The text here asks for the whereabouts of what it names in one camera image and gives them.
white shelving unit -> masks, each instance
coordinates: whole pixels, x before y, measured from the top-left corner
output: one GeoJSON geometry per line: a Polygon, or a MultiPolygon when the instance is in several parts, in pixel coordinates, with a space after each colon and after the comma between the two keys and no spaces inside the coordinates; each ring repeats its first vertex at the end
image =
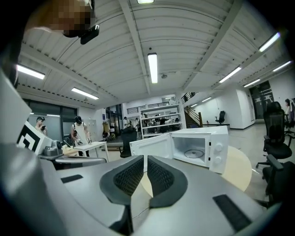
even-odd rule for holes
{"type": "Polygon", "coordinates": [[[142,115],[140,115],[140,123],[141,123],[141,130],[142,130],[142,138],[149,138],[149,137],[154,137],[154,136],[159,136],[159,135],[163,135],[163,134],[168,134],[173,132],[173,130],[171,131],[167,131],[164,133],[160,132],[160,127],[164,127],[164,126],[171,126],[171,125],[178,125],[180,126],[180,129],[183,128],[183,121],[181,120],[181,111],[180,111],[180,107],[178,104],[175,105],[166,105],[166,106],[158,106],[158,107],[153,107],[153,108],[143,108],[140,109],[139,112],[140,114],[145,114],[145,113],[151,113],[151,112],[156,112],[156,111],[161,111],[160,113],[165,113],[165,111],[169,111],[173,108],[177,108],[176,113],[172,113],[172,114],[164,114],[164,115],[159,115],[159,116],[154,116],[154,114],[150,117],[147,118],[143,118],[142,115]],[[175,122],[175,123],[169,123],[169,124],[158,124],[158,125],[151,125],[148,127],[144,127],[143,123],[145,120],[154,120],[154,119],[158,119],[158,118],[172,118],[175,120],[176,118],[179,118],[179,122],[175,122]],[[148,133],[148,129],[154,129],[157,128],[158,132],[157,133],[148,133]]]}

round wooden tabletop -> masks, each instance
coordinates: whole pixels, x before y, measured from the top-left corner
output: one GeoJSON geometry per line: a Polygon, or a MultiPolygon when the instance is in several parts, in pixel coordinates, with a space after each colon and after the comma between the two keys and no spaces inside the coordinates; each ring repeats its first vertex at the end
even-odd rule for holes
{"type": "MultiPolygon", "coordinates": [[[[221,176],[240,190],[245,191],[252,176],[252,166],[249,158],[242,151],[229,146],[225,170],[221,176]]],[[[141,184],[147,193],[153,196],[152,185],[146,172],[143,175],[141,184]]]]}

black cap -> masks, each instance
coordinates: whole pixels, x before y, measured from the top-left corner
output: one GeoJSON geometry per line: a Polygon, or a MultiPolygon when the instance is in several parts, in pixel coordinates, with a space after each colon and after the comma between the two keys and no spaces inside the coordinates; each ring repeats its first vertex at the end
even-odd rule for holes
{"type": "Polygon", "coordinates": [[[76,116],[76,117],[75,117],[75,122],[76,122],[77,124],[82,124],[82,118],[81,118],[81,116],[76,116]]]}
{"type": "Polygon", "coordinates": [[[42,118],[39,116],[36,121],[38,121],[38,120],[45,121],[45,118],[44,117],[42,118]]]}

rectangular light fixture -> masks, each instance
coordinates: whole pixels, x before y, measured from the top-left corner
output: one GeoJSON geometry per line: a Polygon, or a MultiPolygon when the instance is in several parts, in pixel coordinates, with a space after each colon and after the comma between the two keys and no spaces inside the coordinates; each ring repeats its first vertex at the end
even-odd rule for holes
{"type": "Polygon", "coordinates": [[[45,77],[44,74],[36,72],[36,71],[34,71],[32,69],[26,68],[26,67],[24,67],[22,65],[17,65],[17,70],[19,72],[25,73],[27,75],[34,76],[34,77],[36,77],[38,79],[44,79],[44,77],[45,77]]]}
{"type": "Polygon", "coordinates": [[[278,68],[274,69],[273,72],[276,72],[276,71],[282,69],[283,67],[289,65],[291,62],[292,62],[292,61],[288,61],[288,62],[286,62],[285,64],[280,65],[278,68]]]}
{"type": "Polygon", "coordinates": [[[206,98],[205,100],[203,100],[202,102],[204,102],[204,101],[207,101],[207,100],[209,100],[209,99],[211,99],[212,97],[210,97],[210,98],[206,98]]]}
{"type": "Polygon", "coordinates": [[[152,83],[158,82],[158,57],[156,53],[147,55],[149,62],[149,69],[151,71],[152,83]]]}
{"type": "Polygon", "coordinates": [[[73,92],[76,92],[76,93],[79,93],[79,94],[82,94],[82,95],[84,95],[84,96],[86,96],[86,97],[92,98],[92,99],[94,99],[94,100],[97,100],[97,99],[98,99],[98,97],[95,97],[95,96],[93,96],[93,95],[91,95],[91,94],[85,93],[84,91],[79,90],[79,89],[77,89],[77,88],[73,88],[72,91],[73,91],[73,92]]]}
{"type": "Polygon", "coordinates": [[[154,2],[154,0],[137,0],[137,2],[138,2],[139,4],[144,4],[144,3],[153,3],[153,2],[154,2]]]}
{"type": "Polygon", "coordinates": [[[232,77],[234,74],[236,74],[238,71],[241,70],[241,67],[237,67],[235,68],[231,73],[229,73],[226,77],[224,77],[222,80],[220,80],[220,83],[223,83],[224,81],[226,81],[227,79],[229,79],[230,77],[232,77]]]}
{"type": "Polygon", "coordinates": [[[253,81],[253,82],[251,82],[251,83],[245,85],[244,88],[246,88],[246,87],[248,87],[248,86],[250,86],[250,85],[252,85],[252,84],[255,84],[255,83],[259,82],[259,81],[260,81],[260,79],[255,80],[255,81],[253,81]]]}
{"type": "Polygon", "coordinates": [[[47,114],[47,116],[59,117],[59,115],[50,115],[50,114],[47,114]]]}
{"type": "Polygon", "coordinates": [[[280,37],[280,33],[276,33],[273,37],[270,38],[270,40],[268,40],[265,44],[263,44],[261,46],[261,48],[259,48],[259,51],[263,52],[265,51],[271,44],[273,44],[279,37],[280,37]]]}

